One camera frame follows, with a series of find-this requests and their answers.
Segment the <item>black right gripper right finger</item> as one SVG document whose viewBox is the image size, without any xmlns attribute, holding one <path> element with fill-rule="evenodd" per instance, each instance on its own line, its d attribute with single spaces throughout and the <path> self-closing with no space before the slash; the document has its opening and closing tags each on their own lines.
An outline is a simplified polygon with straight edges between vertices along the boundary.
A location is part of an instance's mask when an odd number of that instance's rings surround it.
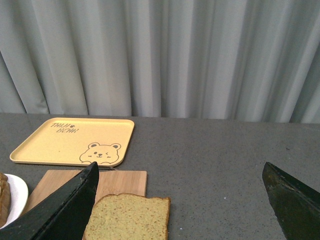
<svg viewBox="0 0 320 240">
<path fill-rule="evenodd" d="M 287 240 L 320 238 L 320 193 L 266 162 L 262 180 L 269 203 Z"/>
</svg>

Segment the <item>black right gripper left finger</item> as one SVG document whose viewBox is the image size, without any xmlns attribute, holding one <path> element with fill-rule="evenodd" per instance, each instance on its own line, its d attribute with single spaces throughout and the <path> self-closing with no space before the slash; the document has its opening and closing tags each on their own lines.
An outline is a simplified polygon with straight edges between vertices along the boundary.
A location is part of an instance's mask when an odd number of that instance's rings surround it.
<svg viewBox="0 0 320 240">
<path fill-rule="evenodd" d="M 91 163 L 0 231 L 2 240 L 81 240 L 95 204 L 99 168 Z"/>
</svg>

